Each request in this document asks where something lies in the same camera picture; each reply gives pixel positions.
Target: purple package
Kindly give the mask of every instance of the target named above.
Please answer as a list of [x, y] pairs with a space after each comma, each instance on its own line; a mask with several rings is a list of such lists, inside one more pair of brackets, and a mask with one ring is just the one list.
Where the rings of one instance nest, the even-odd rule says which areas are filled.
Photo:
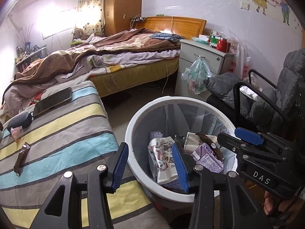
[[196, 164], [200, 164], [212, 172], [220, 173], [224, 169], [224, 164], [216, 158], [207, 143], [199, 146], [191, 156]]

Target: folded blue clothing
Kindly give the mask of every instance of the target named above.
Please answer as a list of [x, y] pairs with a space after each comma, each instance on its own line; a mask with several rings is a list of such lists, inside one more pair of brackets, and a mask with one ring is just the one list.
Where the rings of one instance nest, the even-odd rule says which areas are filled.
[[150, 36], [152, 39], [159, 39], [159, 40], [169, 40], [172, 42], [178, 42], [182, 39], [184, 39], [182, 36], [177, 34], [169, 34], [169, 33], [155, 33], [152, 36]]

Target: striped fabric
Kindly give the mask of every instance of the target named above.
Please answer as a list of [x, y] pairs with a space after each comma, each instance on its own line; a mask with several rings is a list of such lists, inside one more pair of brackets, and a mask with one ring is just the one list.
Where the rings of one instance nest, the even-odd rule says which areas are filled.
[[[70, 103], [33, 120], [17, 143], [4, 131], [0, 143], [0, 204], [16, 228], [30, 227], [64, 172], [89, 173], [118, 149], [94, 84], [86, 81], [72, 91]], [[31, 144], [31, 149], [18, 177], [13, 166], [24, 142]], [[128, 166], [120, 188], [107, 197], [116, 229], [169, 228]], [[82, 225], [89, 228], [86, 192], [82, 194]]]

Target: blue stripe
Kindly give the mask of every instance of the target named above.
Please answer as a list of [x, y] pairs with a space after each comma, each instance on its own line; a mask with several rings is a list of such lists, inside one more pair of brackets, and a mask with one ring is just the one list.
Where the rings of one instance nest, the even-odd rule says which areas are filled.
[[[97, 90], [94, 87], [89, 86], [89, 87], [86, 87], [86, 88], [83, 88], [83, 89], [79, 89], [79, 90], [76, 90], [76, 91], [72, 92], [72, 101], [74, 101], [76, 98], [79, 98], [79, 97], [82, 97], [82, 96], [86, 96], [86, 95], [90, 95], [90, 94], [99, 95]], [[3, 138], [7, 137], [10, 134], [11, 133], [7, 129], [5, 129], [3, 131]]]
[[110, 133], [79, 141], [38, 162], [25, 166], [19, 177], [13, 171], [0, 176], [0, 189], [49, 177], [63, 169], [87, 162], [102, 154], [117, 151], [118, 148], [115, 136]]

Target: black phone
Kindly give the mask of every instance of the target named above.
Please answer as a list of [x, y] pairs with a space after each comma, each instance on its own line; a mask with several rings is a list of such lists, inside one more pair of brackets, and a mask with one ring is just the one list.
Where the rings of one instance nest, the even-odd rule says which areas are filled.
[[56, 108], [60, 105], [66, 104], [72, 100], [72, 88], [68, 87], [57, 93], [50, 95], [43, 100], [37, 102], [34, 107], [33, 117], [36, 119], [44, 115], [49, 110]]

